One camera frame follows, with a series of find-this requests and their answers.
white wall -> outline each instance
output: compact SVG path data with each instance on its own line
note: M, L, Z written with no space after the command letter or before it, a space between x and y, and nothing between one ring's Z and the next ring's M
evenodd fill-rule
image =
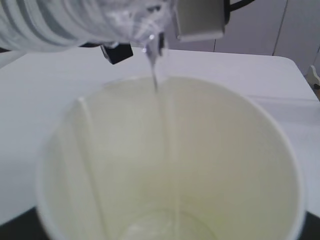
M225 36L216 41L214 51L272 55L286 2L287 0L255 0L232 12Z
M292 59L305 75L319 46L320 0L288 0L275 55Z

white table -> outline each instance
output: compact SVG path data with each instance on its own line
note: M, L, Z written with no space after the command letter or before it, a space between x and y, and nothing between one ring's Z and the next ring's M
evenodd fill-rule
M320 103L293 61L172 50L168 71L221 83L265 108L288 135L304 170L307 210L320 216ZM149 73L138 48L115 66L98 48L77 48L27 54L0 69L0 224L35 205L37 154L66 106L108 81Z

clear liquid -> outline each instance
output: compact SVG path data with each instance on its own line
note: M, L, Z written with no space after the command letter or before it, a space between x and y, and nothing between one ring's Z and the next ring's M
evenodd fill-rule
M180 240L180 191L179 191L179 170L178 170L178 156L176 148L176 137L175 130L171 129L170 126L174 126L175 106L173 104L173 96L162 99L158 94L160 91L161 84L168 79L166 74L165 64L168 60L168 49L164 34L157 36L151 35L150 42L144 49L146 56L149 60L151 67L152 80L154 84L154 92L157 95L156 99L159 105L160 121L163 125L164 135L166 136L166 142L163 143L166 146L166 156L170 165L170 178L172 182L171 192L173 194L173 216L170 219L169 225L173 225L173 239Z

cup bottom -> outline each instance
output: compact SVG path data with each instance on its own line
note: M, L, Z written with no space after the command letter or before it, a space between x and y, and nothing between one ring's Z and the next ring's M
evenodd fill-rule
M120 240L216 240L213 232L192 215L154 211L132 223Z

plastic bottle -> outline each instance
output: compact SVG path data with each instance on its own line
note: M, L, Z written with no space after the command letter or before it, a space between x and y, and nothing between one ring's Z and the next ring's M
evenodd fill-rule
M58 52L91 43L145 45L170 21L175 0L2 0L0 48Z

